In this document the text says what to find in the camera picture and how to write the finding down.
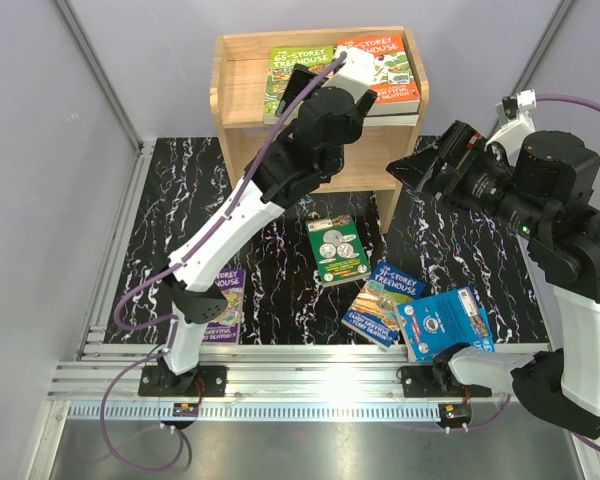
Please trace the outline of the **green 65-Storey Treehouse book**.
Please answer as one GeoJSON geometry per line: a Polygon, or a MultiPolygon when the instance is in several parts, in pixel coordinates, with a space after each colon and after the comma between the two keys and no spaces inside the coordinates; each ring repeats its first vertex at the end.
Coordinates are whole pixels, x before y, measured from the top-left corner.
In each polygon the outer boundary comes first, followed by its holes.
{"type": "Polygon", "coordinates": [[[280,106],[296,64],[300,64],[306,67],[309,72],[317,74],[333,60],[333,56],[333,45],[273,48],[270,52],[267,73],[263,122],[266,125],[276,123],[276,111],[280,106]]]}

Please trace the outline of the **dark Tale of Two Cities book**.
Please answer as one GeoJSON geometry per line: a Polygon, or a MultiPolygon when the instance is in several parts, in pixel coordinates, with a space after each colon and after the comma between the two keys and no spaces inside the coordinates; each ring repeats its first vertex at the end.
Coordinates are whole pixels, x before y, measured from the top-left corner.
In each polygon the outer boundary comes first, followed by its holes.
{"type": "Polygon", "coordinates": [[[419,119],[419,104],[407,105],[398,111],[371,111],[364,119],[365,127],[415,126],[419,119]]]}

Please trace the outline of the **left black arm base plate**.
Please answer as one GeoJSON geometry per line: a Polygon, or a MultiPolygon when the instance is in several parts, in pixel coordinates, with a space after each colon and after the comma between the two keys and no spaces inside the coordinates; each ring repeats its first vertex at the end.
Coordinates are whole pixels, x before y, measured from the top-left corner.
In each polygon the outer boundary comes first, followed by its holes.
{"type": "Polygon", "coordinates": [[[225,366],[202,365],[193,371],[175,375],[161,365],[145,366],[138,386],[140,397],[225,396],[228,369],[225,366]]]}

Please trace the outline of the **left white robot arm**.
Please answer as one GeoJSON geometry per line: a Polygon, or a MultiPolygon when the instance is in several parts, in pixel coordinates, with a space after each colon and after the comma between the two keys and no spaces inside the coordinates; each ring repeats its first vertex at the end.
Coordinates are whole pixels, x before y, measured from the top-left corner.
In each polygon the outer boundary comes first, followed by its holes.
{"type": "Polygon", "coordinates": [[[193,390],[206,327],[227,308],[217,274],[255,233],[342,170],[344,148],[361,137],[376,99],[372,82],[353,65],[331,78],[311,76],[281,116],[282,131],[259,149],[227,201],[169,255],[165,282],[176,318],[159,364],[170,395],[193,390]]]}

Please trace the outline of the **purple 52-Storey Treehouse book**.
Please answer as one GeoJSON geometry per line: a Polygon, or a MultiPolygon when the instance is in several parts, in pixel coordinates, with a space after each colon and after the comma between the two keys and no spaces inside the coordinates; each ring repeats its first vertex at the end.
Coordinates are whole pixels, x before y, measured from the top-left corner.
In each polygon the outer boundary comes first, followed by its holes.
{"type": "Polygon", "coordinates": [[[246,272],[242,268],[225,269],[218,273],[215,284],[228,304],[224,311],[206,327],[205,344],[237,344],[244,319],[244,291],[246,272]]]}

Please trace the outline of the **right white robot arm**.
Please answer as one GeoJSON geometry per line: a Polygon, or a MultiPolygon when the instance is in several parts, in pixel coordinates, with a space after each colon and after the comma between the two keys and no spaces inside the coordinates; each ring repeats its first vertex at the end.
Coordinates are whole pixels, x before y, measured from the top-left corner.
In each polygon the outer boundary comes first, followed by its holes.
{"type": "Polygon", "coordinates": [[[600,438],[600,210],[590,203],[599,168],[600,156],[571,133],[493,140],[461,121],[388,164],[411,192],[479,211],[525,239],[559,305],[560,348],[501,354],[457,343],[434,359],[438,393],[507,393],[540,420],[600,438]]]}

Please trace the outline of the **dark blue 91-Storey Treehouse book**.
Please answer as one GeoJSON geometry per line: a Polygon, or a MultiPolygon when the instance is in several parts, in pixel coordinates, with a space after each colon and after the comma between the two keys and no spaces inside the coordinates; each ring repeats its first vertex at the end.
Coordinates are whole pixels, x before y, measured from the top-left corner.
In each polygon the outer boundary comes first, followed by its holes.
{"type": "Polygon", "coordinates": [[[381,261],[345,312],[341,324],[386,350],[401,335],[396,306],[419,299],[424,289],[422,281],[381,261]]]}

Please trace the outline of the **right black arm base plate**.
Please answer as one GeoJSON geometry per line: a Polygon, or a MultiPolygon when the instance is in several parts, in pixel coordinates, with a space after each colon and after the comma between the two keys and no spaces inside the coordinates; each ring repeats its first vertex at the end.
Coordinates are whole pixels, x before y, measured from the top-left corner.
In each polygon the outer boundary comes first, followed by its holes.
{"type": "Polygon", "coordinates": [[[489,388],[472,385],[442,386],[435,378],[432,364],[408,364],[398,368],[397,379],[402,386],[405,398],[488,398],[492,395],[489,388]]]}

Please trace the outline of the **orange 78-Storey Treehouse book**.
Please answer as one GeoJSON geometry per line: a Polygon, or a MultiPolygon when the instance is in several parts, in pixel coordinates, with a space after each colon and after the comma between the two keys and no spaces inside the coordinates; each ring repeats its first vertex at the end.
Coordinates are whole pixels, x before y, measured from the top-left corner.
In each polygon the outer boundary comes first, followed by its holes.
{"type": "Polygon", "coordinates": [[[399,34],[381,34],[339,39],[337,47],[355,47],[373,55],[374,79],[371,88],[377,98],[370,116],[416,114],[420,91],[399,34]]]}

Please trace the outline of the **green coin cover book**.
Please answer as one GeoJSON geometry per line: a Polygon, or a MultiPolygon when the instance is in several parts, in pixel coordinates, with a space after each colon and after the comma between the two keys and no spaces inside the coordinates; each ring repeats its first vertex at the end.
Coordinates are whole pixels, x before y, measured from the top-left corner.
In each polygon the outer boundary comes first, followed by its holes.
{"type": "Polygon", "coordinates": [[[306,228],[322,286],[336,286],[370,276],[369,258],[351,214],[308,220],[306,228]]]}

